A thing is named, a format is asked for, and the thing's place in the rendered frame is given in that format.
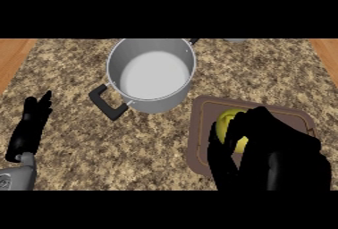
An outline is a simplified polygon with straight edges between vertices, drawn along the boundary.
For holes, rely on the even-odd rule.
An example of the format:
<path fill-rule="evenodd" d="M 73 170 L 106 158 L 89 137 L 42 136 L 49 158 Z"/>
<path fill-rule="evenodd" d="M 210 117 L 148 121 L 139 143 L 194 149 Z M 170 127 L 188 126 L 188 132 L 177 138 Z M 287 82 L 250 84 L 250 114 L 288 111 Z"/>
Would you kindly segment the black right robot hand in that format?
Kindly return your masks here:
<path fill-rule="evenodd" d="M 208 134 L 207 161 L 220 191 L 328 191 L 332 166 L 320 141 L 263 106 L 230 120 L 226 137 Z"/>

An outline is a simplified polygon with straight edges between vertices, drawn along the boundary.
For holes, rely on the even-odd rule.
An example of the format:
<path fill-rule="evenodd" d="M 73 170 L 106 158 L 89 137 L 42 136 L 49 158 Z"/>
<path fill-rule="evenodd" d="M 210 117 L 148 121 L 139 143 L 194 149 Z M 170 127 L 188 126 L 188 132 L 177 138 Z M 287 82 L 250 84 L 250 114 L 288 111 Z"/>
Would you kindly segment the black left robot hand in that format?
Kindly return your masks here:
<path fill-rule="evenodd" d="M 18 155 L 25 152 L 37 153 L 44 125 L 53 112 L 50 98 L 50 90 L 46 91 L 42 99 L 36 97 L 25 98 L 22 117 L 6 150 L 6 160 L 12 163 L 19 162 Z"/>

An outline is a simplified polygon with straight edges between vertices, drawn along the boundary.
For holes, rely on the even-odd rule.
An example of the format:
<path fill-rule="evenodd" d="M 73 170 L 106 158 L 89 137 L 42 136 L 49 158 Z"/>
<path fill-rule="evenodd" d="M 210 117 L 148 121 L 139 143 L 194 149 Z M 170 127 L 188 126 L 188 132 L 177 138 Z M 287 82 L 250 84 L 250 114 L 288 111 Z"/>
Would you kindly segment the yellow lemon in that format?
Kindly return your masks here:
<path fill-rule="evenodd" d="M 220 143 L 225 143 L 230 120 L 235 118 L 239 112 L 244 112 L 244 109 L 233 108 L 225 110 L 223 113 L 219 115 L 217 123 L 216 123 L 216 133 L 217 133 Z M 236 147 L 233 151 L 235 153 L 244 153 L 244 148 L 247 143 L 248 143 L 248 138 L 244 136 L 236 142 Z"/>

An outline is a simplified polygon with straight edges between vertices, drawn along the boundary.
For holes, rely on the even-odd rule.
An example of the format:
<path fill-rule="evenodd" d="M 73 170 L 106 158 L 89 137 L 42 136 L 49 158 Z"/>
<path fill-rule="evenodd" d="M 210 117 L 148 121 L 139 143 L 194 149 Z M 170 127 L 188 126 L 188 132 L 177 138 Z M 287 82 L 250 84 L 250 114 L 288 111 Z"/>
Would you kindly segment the brown tray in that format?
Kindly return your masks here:
<path fill-rule="evenodd" d="M 273 116 L 294 129 L 313 137 L 319 137 L 316 124 L 310 115 L 294 108 L 264 105 L 239 99 L 199 96 L 194 99 L 191 129 L 188 139 L 186 163 L 197 174 L 211 177 L 207 163 L 207 146 L 211 124 L 219 115 L 232 108 L 250 109 L 264 106 Z"/>

